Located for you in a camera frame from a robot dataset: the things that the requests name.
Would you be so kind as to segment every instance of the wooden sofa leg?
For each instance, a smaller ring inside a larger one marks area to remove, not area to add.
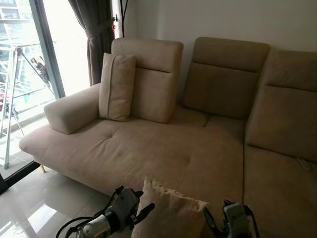
[[[41,167],[42,171],[43,171],[44,173],[46,173],[45,168],[44,168],[44,165],[40,165],[40,167]]]

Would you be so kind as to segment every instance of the sliding glass door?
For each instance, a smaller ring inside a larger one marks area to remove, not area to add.
[[[18,143],[64,89],[42,0],[0,0],[0,192],[39,165]]]

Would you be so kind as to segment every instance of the sofa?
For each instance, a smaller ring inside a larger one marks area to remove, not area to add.
[[[113,54],[136,56],[130,121],[98,118],[96,84],[47,105],[50,124],[20,148],[108,195],[149,176],[209,202],[218,225],[229,199],[250,206],[262,238],[316,237],[316,53],[198,38],[177,104],[182,50],[114,40]]]

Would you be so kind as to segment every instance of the curtain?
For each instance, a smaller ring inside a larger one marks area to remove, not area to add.
[[[68,0],[88,37],[87,58],[90,85],[100,83],[104,52],[111,53],[111,0]]]

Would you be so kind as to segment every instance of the pillow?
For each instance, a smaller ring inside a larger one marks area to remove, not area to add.
[[[99,91],[99,117],[128,121],[134,90],[135,56],[104,53]]]
[[[155,208],[132,232],[131,238],[198,238],[205,224],[206,202],[185,197],[145,178],[138,212],[151,202]]]

